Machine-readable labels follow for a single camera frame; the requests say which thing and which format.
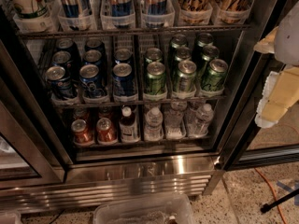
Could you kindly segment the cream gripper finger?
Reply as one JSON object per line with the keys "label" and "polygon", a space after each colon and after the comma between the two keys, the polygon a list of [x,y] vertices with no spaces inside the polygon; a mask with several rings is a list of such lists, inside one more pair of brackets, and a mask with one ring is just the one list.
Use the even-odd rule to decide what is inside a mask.
{"label": "cream gripper finger", "polygon": [[257,42],[253,49],[257,52],[260,52],[262,54],[271,53],[274,54],[274,41],[276,38],[276,34],[278,31],[278,27],[275,27],[266,37],[264,37],[262,40]]}
{"label": "cream gripper finger", "polygon": [[299,100],[299,67],[289,66],[281,72],[271,71],[263,86],[255,123],[271,128]]}

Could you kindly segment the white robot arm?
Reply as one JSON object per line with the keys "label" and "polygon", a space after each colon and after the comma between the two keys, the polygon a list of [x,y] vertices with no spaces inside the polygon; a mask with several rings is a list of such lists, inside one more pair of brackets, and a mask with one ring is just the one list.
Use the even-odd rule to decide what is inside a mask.
{"label": "white robot arm", "polygon": [[280,72],[270,72],[256,110],[257,126],[271,128],[299,100],[299,2],[254,50],[272,53],[278,62],[287,65]]}

